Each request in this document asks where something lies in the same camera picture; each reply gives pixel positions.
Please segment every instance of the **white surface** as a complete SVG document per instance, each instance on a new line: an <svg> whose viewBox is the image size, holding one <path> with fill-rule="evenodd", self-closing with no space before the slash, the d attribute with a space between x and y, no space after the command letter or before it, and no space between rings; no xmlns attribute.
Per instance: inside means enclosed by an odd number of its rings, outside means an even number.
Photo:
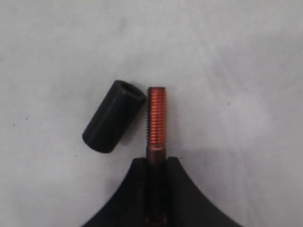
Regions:
<svg viewBox="0 0 303 227"><path fill-rule="evenodd" d="M124 79L167 87L169 154L220 209L246 227L301 227L302 7L0 1L0 225L78 227L105 204L144 155L144 116L112 155L81 133Z"/></svg>

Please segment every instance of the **copper threaded rod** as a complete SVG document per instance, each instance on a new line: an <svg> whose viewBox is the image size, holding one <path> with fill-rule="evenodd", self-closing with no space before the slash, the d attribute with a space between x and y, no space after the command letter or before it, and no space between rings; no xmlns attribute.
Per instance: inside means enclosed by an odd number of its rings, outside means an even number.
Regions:
<svg viewBox="0 0 303 227"><path fill-rule="evenodd" d="M147 185L146 224L166 225L165 161L166 161L166 89L148 89L147 113Z"/></svg>
<svg viewBox="0 0 303 227"><path fill-rule="evenodd" d="M164 87L150 87L148 98L148 147L152 150L165 149L166 89Z"/></svg>

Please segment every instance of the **bolt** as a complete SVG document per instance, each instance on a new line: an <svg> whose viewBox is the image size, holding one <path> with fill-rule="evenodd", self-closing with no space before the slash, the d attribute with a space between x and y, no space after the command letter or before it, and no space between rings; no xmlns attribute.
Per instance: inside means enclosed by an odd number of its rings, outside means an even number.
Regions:
<svg viewBox="0 0 303 227"><path fill-rule="evenodd" d="M147 113L147 226L166 225L165 161L166 161L166 89L148 89Z"/></svg>

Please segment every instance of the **white background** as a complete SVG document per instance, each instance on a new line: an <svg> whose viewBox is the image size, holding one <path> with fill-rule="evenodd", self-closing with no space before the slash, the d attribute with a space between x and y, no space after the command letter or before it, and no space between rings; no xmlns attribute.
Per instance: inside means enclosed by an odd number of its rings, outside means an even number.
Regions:
<svg viewBox="0 0 303 227"><path fill-rule="evenodd" d="M303 225L303 1L0 0L0 225L78 227L144 156L81 134L115 79L166 86L169 155L246 227Z"/></svg>

